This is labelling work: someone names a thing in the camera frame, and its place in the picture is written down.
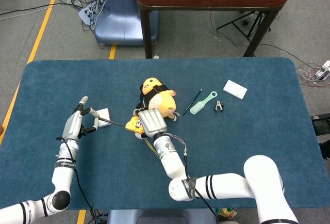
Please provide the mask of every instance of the blue machine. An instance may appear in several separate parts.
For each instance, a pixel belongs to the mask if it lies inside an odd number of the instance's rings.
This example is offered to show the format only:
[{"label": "blue machine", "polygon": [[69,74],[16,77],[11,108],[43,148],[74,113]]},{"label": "blue machine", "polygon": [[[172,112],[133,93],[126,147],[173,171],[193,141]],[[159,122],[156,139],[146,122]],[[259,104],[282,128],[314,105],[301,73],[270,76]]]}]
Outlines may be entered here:
[{"label": "blue machine", "polygon": [[[155,44],[158,41],[158,11],[150,13],[150,23],[152,43]],[[143,45],[137,0],[108,0],[97,18],[94,32],[101,44]]]}]

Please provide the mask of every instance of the blue table mat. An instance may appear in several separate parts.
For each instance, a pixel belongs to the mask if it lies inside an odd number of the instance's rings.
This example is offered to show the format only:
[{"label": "blue table mat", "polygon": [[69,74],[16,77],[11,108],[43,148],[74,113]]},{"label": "blue table mat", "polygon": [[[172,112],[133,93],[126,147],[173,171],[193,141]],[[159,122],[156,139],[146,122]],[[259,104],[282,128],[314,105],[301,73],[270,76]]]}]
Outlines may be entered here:
[{"label": "blue table mat", "polygon": [[[287,58],[35,61],[24,70],[0,147],[0,208],[38,200],[54,191],[55,155],[67,118],[78,101],[109,108],[125,124],[139,101],[140,85],[156,77],[176,91],[182,113],[198,100],[218,96],[197,115],[186,113],[168,131],[188,146],[189,174],[243,174],[244,162],[263,154],[277,164],[291,207],[330,205],[330,183],[293,63]],[[247,93],[240,100],[223,87],[230,79]],[[216,100],[225,110],[215,113]],[[85,117],[85,126],[92,124]],[[183,147],[173,141],[180,156]],[[79,141],[77,170],[95,209],[204,208],[201,200],[176,202],[159,159],[133,133],[111,125]],[[76,180],[69,209],[87,209]],[[213,207],[255,207],[253,199],[209,201]]]}]

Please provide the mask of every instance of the yellow floor line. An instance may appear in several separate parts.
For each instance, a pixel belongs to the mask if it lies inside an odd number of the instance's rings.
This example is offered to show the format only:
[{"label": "yellow floor line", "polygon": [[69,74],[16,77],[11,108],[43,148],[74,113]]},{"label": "yellow floor line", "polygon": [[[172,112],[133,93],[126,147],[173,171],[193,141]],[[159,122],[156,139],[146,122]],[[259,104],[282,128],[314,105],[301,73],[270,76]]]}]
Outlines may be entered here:
[{"label": "yellow floor line", "polygon": [[7,129],[7,126],[8,126],[8,122],[9,122],[9,119],[10,119],[10,116],[11,116],[11,113],[12,113],[12,109],[13,109],[15,101],[16,101],[17,92],[19,91],[19,86],[20,86],[20,83],[16,88],[15,94],[14,94],[12,100],[11,100],[11,103],[9,105],[9,109],[8,109],[7,114],[5,116],[5,120],[2,124],[2,127],[4,128],[4,132],[2,133],[2,135],[0,135],[0,145],[1,145],[2,139],[4,138],[4,135],[5,135],[5,132],[6,132],[6,129]]},{"label": "yellow floor line", "polygon": [[[54,3],[55,3],[55,0],[51,0],[50,4],[54,4]],[[43,22],[41,24],[41,27],[40,27],[38,36],[37,36],[36,41],[35,41],[35,44],[34,44],[34,46],[32,48],[31,54],[30,54],[29,59],[28,59],[28,61],[27,61],[26,64],[29,64],[35,58],[35,55],[36,55],[36,52],[37,52],[37,49],[38,49],[40,40],[42,38],[43,32],[45,31],[45,28],[46,28],[48,19],[49,19],[50,15],[51,15],[52,9],[53,9],[52,7],[50,7],[49,9],[47,9],[45,18],[43,19]],[[2,124],[2,126],[4,127],[4,132],[2,133],[2,135],[0,135],[0,145],[1,145],[1,142],[2,142],[2,140],[4,138],[4,135],[5,135],[5,132],[6,132],[6,129],[7,129],[7,126],[8,126],[8,122],[9,122],[9,119],[10,119],[10,116],[11,116],[11,113],[12,113],[12,109],[14,108],[14,104],[15,104],[15,101],[16,101],[16,97],[17,97],[17,92],[18,92],[19,86],[20,86],[20,84],[16,88],[16,92],[15,92],[15,94],[14,94],[12,100],[11,100],[9,109],[8,109],[7,114],[5,116],[5,120],[4,120],[3,124]]]},{"label": "yellow floor line", "polygon": [[116,45],[112,45],[112,46],[111,46],[110,55],[109,55],[109,59],[110,59],[110,60],[113,60],[113,59],[114,59],[114,55],[115,55],[115,53],[116,53],[116,50],[115,50],[116,47],[117,47]]},{"label": "yellow floor line", "polygon": [[[54,4],[54,3],[55,3],[55,0],[51,0],[50,4]],[[33,45],[33,48],[32,48],[31,54],[29,56],[29,60],[27,61],[27,64],[29,64],[35,58],[40,40],[42,38],[43,32],[46,29],[46,25],[47,25],[47,22],[48,22],[48,19],[49,19],[50,15],[51,15],[52,9],[53,9],[52,7],[47,9],[45,18],[43,19],[43,22],[41,24],[37,39],[35,41],[35,44]]]},{"label": "yellow floor line", "polygon": [[86,216],[86,210],[79,210],[77,224],[84,224]]}]

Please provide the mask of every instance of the table leg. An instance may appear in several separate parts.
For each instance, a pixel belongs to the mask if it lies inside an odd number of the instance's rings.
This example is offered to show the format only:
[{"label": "table leg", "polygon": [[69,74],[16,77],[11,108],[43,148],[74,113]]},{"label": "table leg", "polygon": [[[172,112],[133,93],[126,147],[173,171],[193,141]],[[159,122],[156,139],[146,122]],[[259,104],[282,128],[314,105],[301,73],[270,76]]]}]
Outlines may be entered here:
[{"label": "table leg", "polygon": [[148,10],[140,10],[141,25],[143,34],[143,44],[146,59],[153,58],[153,49],[151,47],[151,29],[150,29],[150,18]]},{"label": "table leg", "polygon": [[247,47],[243,57],[252,57],[255,50],[257,49],[259,43],[263,39],[263,36],[266,34],[268,28],[273,23],[276,15],[279,11],[267,11],[265,17],[262,20],[261,25],[258,27],[256,34],[254,35],[252,41],[250,42],[249,47]]}]

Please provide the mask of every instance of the gray floor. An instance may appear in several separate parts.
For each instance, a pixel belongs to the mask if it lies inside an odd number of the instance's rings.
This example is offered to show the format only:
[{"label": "gray floor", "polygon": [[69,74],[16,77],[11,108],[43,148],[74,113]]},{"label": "gray floor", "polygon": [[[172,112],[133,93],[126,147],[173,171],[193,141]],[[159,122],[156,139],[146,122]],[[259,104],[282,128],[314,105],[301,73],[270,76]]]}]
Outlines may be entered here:
[{"label": "gray floor", "polygon": [[[50,0],[2,0],[0,12],[48,4]],[[9,104],[29,58],[46,11],[29,16],[0,21],[0,122]],[[212,12],[214,26],[232,18],[236,12]],[[210,12],[164,11],[160,15],[160,37],[154,46],[160,58],[173,57],[238,57],[248,44],[232,26],[222,34],[210,25]],[[305,62],[322,65],[329,59],[330,1],[289,0],[272,25],[263,43],[279,46]],[[68,6],[54,7],[40,42],[35,60],[42,59],[101,59],[109,58],[110,47],[99,45],[91,32],[81,29],[77,12]],[[301,63],[278,49],[261,45],[256,56],[285,56],[299,67]],[[118,46],[115,59],[143,58],[143,47]],[[328,88],[302,86],[311,115],[330,113]],[[330,137],[320,137],[325,141]],[[330,172],[330,162],[326,162]],[[239,223],[258,223],[256,210],[238,210]],[[301,224],[329,223],[330,207],[322,209],[295,209]],[[78,211],[38,220],[36,223],[76,223]]]}]

